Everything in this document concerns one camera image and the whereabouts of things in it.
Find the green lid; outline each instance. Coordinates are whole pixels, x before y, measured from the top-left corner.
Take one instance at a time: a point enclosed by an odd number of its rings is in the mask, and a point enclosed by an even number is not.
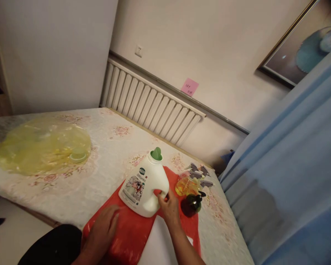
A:
[[[162,161],[163,157],[161,155],[161,149],[156,147],[153,151],[151,151],[151,156],[153,159],[157,161]]]
[[[74,148],[72,150],[72,153],[70,154],[70,161],[72,163],[81,163],[83,161],[85,161],[87,158],[87,154],[86,151],[83,148]]]

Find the yellow liquid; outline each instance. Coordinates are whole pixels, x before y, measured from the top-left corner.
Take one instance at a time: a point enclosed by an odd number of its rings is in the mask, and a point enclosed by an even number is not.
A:
[[[196,179],[191,180],[189,177],[183,178],[177,182],[175,185],[175,192],[179,196],[189,195],[189,194],[198,194],[199,184]]]

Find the pink sticky note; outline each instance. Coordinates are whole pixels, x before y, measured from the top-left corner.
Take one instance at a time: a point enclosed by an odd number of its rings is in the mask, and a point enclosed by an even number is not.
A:
[[[196,89],[198,88],[199,84],[196,83],[194,80],[191,80],[190,78],[187,78],[185,80],[185,83],[183,84],[183,87],[181,88],[182,92],[185,94],[188,94],[189,96],[193,96]]]

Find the painting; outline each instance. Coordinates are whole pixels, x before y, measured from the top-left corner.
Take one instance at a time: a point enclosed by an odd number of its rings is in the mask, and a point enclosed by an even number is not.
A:
[[[331,2],[313,0],[258,67],[294,88],[331,52]]]

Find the laundry detergent bottle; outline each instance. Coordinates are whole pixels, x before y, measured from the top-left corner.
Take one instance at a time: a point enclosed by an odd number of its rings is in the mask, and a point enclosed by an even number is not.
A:
[[[161,190],[164,198],[169,182],[162,166],[161,149],[156,147],[132,170],[119,191],[120,199],[134,212],[152,217],[159,209],[154,190]]]

